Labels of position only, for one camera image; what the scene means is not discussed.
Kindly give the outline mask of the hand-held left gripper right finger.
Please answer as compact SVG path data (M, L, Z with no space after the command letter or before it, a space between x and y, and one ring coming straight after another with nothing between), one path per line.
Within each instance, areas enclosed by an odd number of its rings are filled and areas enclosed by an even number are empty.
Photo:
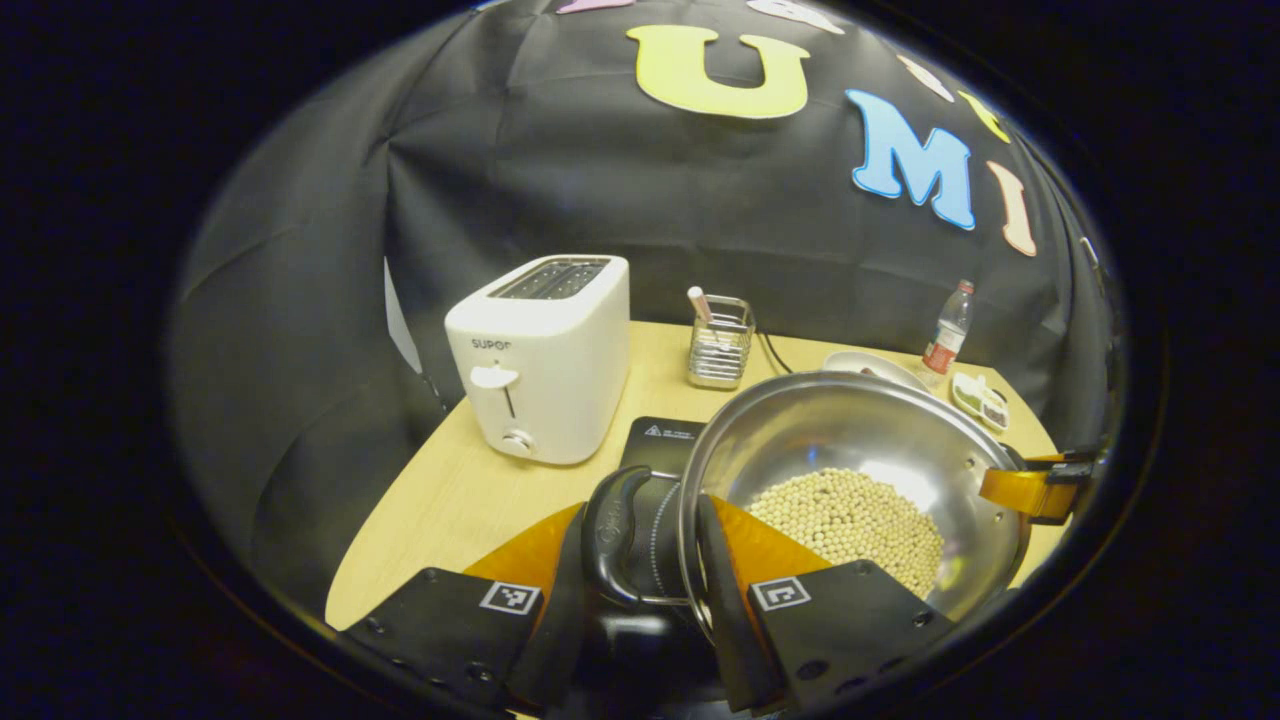
M888 685L952 629L870 560L831 564L716 496L696 503L704 607L730 707L788 716Z

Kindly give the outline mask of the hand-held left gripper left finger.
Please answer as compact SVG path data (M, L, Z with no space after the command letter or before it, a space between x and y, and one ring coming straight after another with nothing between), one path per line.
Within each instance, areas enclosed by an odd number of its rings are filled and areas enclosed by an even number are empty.
M582 651L586 503L520 532L463 571L425 568L340 632L440 716L544 714Z

